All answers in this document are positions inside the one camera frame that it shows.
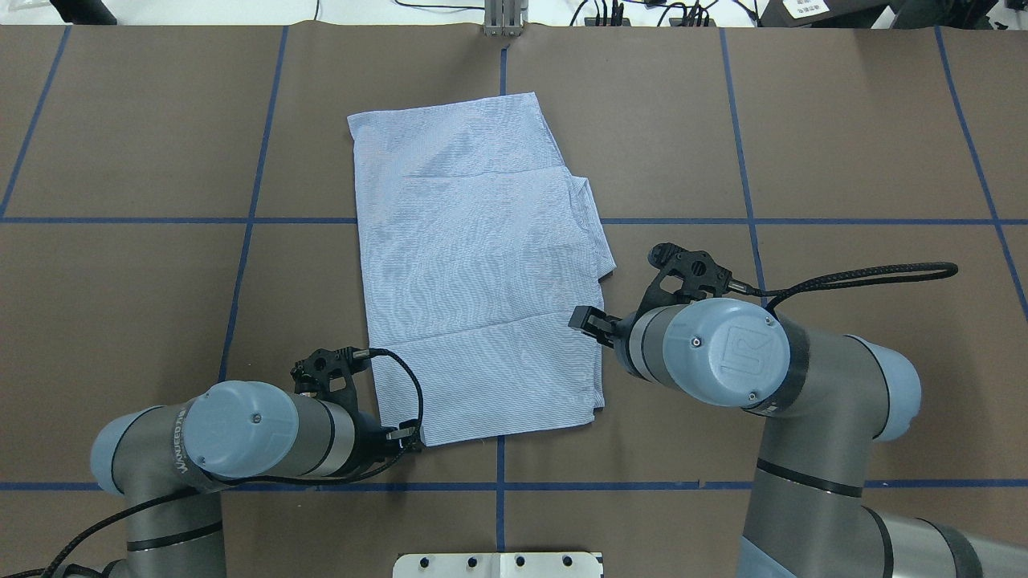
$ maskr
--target light blue fabric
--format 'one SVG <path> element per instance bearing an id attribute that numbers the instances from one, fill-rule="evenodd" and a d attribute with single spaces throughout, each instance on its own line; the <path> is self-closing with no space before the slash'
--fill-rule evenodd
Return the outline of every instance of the light blue fabric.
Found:
<path id="1" fill-rule="evenodd" d="M 603 404 L 600 348 L 567 327 L 614 269 L 586 179 L 564 167 L 533 94 L 350 117 L 372 347 L 425 389 L 438 445 L 579 426 Z M 374 362 L 384 425 L 416 413 Z"/>

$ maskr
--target light blue joint cap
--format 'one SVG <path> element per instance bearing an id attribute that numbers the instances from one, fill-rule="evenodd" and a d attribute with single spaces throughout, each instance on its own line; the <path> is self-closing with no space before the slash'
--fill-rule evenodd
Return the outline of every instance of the light blue joint cap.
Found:
<path id="1" fill-rule="evenodd" d="M 888 348 L 876 346 L 864 337 L 847 335 L 864 344 L 875 356 L 878 366 L 885 376 L 885 387 L 889 392 L 889 417 L 885 428 L 875 441 L 891 441 L 907 433 L 910 423 L 921 410 L 921 378 L 914 364 L 902 354 Z"/>
<path id="2" fill-rule="evenodd" d="M 738 299 L 692 303 L 671 319 L 664 336 L 671 378 L 711 405 L 747 407 L 767 399 L 785 380 L 788 361 L 781 324 L 760 305 Z"/>
<path id="3" fill-rule="evenodd" d="M 796 578 L 796 574 L 746 540 L 745 536 L 740 536 L 739 540 L 739 567 L 735 578 Z"/>
<path id="4" fill-rule="evenodd" d="M 97 434 L 97 439 L 93 442 L 93 450 L 89 451 L 89 471 L 93 477 L 97 478 L 97 484 L 108 494 L 124 496 L 118 485 L 114 483 L 114 454 L 118 450 L 118 443 L 140 416 L 151 409 L 163 407 L 154 405 L 142 411 L 130 413 L 115 419 L 110 424 L 104 426 Z"/>
<path id="5" fill-rule="evenodd" d="M 182 424 L 186 453 L 200 468 L 226 478 L 274 467 L 300 427 L 289 394 L 261 382 L 222 382 L 196 398 Z"/>

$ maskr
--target white sticker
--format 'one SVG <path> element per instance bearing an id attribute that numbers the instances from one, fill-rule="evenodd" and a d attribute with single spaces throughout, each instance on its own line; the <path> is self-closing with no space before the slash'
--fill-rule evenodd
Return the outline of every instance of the white sticker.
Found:
<path id="1" fill-rule="evenodd" d="M 805 19 L 829 11 L 824 0 L 782 0 L 782 3 L 794 19 Z"/>

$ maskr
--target brown table surface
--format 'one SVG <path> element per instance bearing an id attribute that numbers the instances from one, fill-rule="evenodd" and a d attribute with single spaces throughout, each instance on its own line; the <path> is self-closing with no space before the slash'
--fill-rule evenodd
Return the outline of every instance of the brown table surface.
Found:
<path id="1" fill-rule="evenodd" d="M 611 312 L 664 241 L 768 287 L 957 262 L 782 311 L 921 373 L 869 505 L 1028 545 L 1026 50 L 954 30 L 0 27 L 0 573 L 121 506 L 88 470 L 111 419 L 226 377 L 289 388 L 296 359 L 365 342 L 347 114 L 528 91 L 592 182 Z M 576 548 L 613 578 L 734 576 L 761 420 L 613 356 L 604 389 L 586 427 L 433 448 L 346 491 L 227 493 L 230 574 Z M 72 559 L 121 557 L 123 532 Z"/>

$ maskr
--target striped cloth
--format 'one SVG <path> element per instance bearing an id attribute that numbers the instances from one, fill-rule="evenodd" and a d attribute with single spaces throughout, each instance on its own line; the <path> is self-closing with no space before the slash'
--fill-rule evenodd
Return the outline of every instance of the striped cloth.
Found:
<path id="1" fill-rule="evenodd" d="M 614 259 L 536 96 L 348 120 L 370 345 L 420 380 L 425 442 L 591 422 L 600 347 L 567 320 Z M 416 414 L 392 360 L 374 377 L 383 425 Z"/>

